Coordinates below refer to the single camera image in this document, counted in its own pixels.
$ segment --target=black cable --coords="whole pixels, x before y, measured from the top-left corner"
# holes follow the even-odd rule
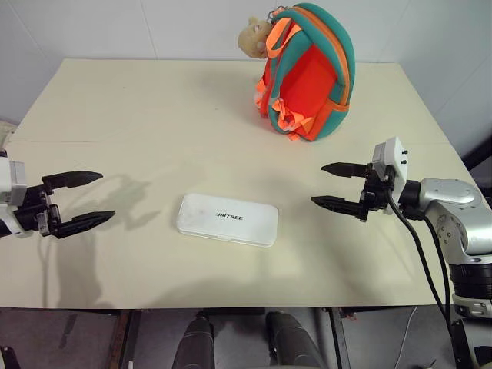
[[[412,227],[412,224],[410,224],[408,222],[408,220],[400,213],[400,209],[398,209],[397,205],[394,203],[393,198],[391,197],[391,189],[386,189],[384,191],[384,194],[386,196],[386,201],[391,206],[391,209],[393,209],[393,212],[395,213],[395,215],[404,224],[404,226],[407,228],[407,230],[412,235],[412,238],[414,239],[415,246],[417,247],[418,255],[421,258],[422,267],[424,268],[425,277],[427,278],[427,283],[429,284],[429,287],[430,287],[430,291],[432,292],[432,295],[434,296],[434,300],[437,303],[437,307],[439,308],[440,312],[442,313],[442,315],[444,317],[444,320],[447,323],[446,311],[444,311],[443,304],[440,301],[439,294],[437,293],[437,290],[436,290],[436,286],[434,285],[434,281],[432,280],[431,271],[429,270],[429,266],[427,265],[427,260],[425,259],[425,254],[424,254],[424,250],[422,249],[421,240],[418,237],[418,234],[415,231],[414,227]]]
[[[450,296],[450,288],[449,288],[449,279],[447,277],[446,262],[444,261],[443,251],[440,248],[439,238],[437,237],[434,226],[432,225],[429,218],[424,217],[424,220],[425,220],[425,224],[427,224],[427,226],[429,228],[430,234],[432,234],[432,239],[434,240],[434,246],[436,247],[437,256],[439,257],[440,269],[442,270],[442,273],[443,273],[444,291],[446,294],[446,302],[445,302],[444,310],[446,312],[447,330],[450,332],[450,330],[451,330],[451,296]]]

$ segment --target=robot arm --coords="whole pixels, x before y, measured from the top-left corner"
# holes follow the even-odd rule
[[[453,301],[458,314],[482,318],[478,325],[468,319],[453,324],[455,355],[469,348],[468,367],[479,367],[476,347],[488,347],[492,354],[492,212],[483,203],[481,193],[457,179],[425,178],[407,181],[407,151],[398,138],[376,146],[373,160],[367,165],[333,163],[322,170],[342,177],[363,177],[364,189],[358,203],[333,196],[313,197],[319,206],[367,220],[369,211],[390,213],[387,193],[406,219],[428,219],[434,229],[444,260],[449,264],[454,285]],[[470,331],[482,337],[471,344]]]
[[[50,200],[53,190],[86,185],[102,175],[70,171],[43,177],[42,184],[28,188],[24,164],[9,161],[4,151],[0,155],[0,237],[13,234],[24,238],[39,231],[43,236],[63,238],[87,231],[115,215],[114,211],[95,211],[62,222],[58,206]]]

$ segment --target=orange strap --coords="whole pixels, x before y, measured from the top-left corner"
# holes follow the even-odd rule
[[[284,49],[284,46],[288,43],[292,36],[301,30],[301,27],[299,27],[298,25],[294,25],[294,27],[292,27],[292,29],[289,31],[289,34],[285,38],[284,42],[282,42],[282,45],[279,48],[273,48],[280,37],[282,37],[284,30],[289,26],[290,22],[291,20],[289,18],[282,18],[277,23],[275,23],[274,27],[271,29],[266,42],[269,58],[278,57]]]
[[[335,101],[331,100],[330,98],[326,101],[326,105],[331,107],[333,110],[336,111],[348,111],[349,104],[342,105],[342,104],[337,104]]]
[[[344,90],[342,91],[340,103],[342,105],[347,104],[348,93],[350,91],[351,82],[350,82],[350,75],[348,71],[347,56],[345,55],[345,50],[343,45],[341,44],[337,36],[333,33],[333,31],[331,31],[330,28],[326,24],[324,24],[316,15],[298,6],[294,6],[293,9],[295,9],[297,12],[301,13],[304,17],[309,19],[317,27],[317,29],[319,29],[321,33],[323,33],[326,36],[326,38],[330,40],[330,43],[333,45],[334,50],[337,53],[338,60],[340,61],[342,72],[344,74]]]
[[[285,100],[275,100],[271,107],[278,112],[277,125],[283,131],[295,131],[300,127],[307,128],[313,121],[312,117],[305,118],[302,114],[291,111],[285,106]]]

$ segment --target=white wall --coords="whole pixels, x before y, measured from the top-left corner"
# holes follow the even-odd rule
[[[316,2],[347,28],[357,60],[403,65],[461,155],[492,134],[490,0]],[[294,2],[0,0],[0,119],[20,122],[66,56],[243,58],[248,16],[280,4]]]

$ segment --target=stuffed toy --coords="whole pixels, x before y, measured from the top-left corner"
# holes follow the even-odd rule
[[[248,26],[238,37],[239,48],[250,58],[265,59],[267,57],[266,41],[272,25],[267,21],[249,18]]]

